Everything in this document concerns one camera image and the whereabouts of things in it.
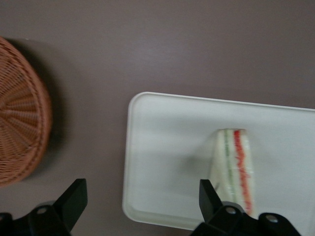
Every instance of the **table surface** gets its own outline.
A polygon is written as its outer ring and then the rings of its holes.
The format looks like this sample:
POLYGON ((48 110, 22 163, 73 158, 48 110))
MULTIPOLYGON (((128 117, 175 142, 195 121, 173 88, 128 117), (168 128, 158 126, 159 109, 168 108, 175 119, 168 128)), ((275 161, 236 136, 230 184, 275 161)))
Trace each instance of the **table surface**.
POLYGON ((0 35, 45 82, 54 126, 42 163, 0 188, 14 218, 86 178, 74 236, 188 236, 122 211, 127 107, 154 91, 315 108, 315 1, 2 1, 0 35))

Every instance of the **white plastic tray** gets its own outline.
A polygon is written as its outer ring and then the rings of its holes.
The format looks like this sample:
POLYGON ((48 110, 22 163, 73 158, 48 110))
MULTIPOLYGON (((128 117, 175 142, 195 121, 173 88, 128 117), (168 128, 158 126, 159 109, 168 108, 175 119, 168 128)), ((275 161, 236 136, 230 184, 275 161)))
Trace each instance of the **white plastic tray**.
POLYGON ((194 229, 199 180, 217 129, 248 130, 258 213, 314 235, 315 110, 144 92, 129 105, 123 210, 132 220, 194 229))

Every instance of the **round wicker basket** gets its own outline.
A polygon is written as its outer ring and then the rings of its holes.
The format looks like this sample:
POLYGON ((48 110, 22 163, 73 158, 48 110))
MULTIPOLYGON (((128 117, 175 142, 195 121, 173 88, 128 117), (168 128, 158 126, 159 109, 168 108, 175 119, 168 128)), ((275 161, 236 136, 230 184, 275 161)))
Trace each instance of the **round wicker basket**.
POLYGON ((49 140, 48 92, 31 65, 0 37, 0 186, 27 177, 49 140))

